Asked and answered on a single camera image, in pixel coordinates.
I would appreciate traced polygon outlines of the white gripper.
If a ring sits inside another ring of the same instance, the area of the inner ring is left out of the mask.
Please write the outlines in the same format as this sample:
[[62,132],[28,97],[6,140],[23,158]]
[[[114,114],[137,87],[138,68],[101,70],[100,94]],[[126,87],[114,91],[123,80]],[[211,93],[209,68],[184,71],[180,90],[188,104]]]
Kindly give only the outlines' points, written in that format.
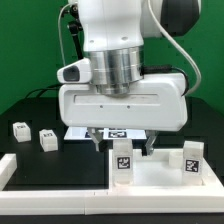
[[99,93],[90,83],[92,77],[87,58],[57,71],[62,121],[70,127],[91,127],[87,131],[98,152],[107,149],[98,128],[146,130],[142,155],[148,156],[154,151],[156,131],[178,131],[187,121],[186,82],[180,73],[145,75],[119,96]]

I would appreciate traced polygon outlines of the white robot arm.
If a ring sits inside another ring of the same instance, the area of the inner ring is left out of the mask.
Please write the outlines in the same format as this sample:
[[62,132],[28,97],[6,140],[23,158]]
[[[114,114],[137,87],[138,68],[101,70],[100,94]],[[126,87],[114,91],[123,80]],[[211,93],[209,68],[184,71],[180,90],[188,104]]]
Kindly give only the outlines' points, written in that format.
[[198,21],[201,0],[77,0],[85,57],[57,71],[61,119],[85,127],[98,151],[106,148],[101,128],[146,132],[143,150],[152,151],[159,131],[178,131],[187,121],[185,74],[143,65],[143,39],[174,38]]

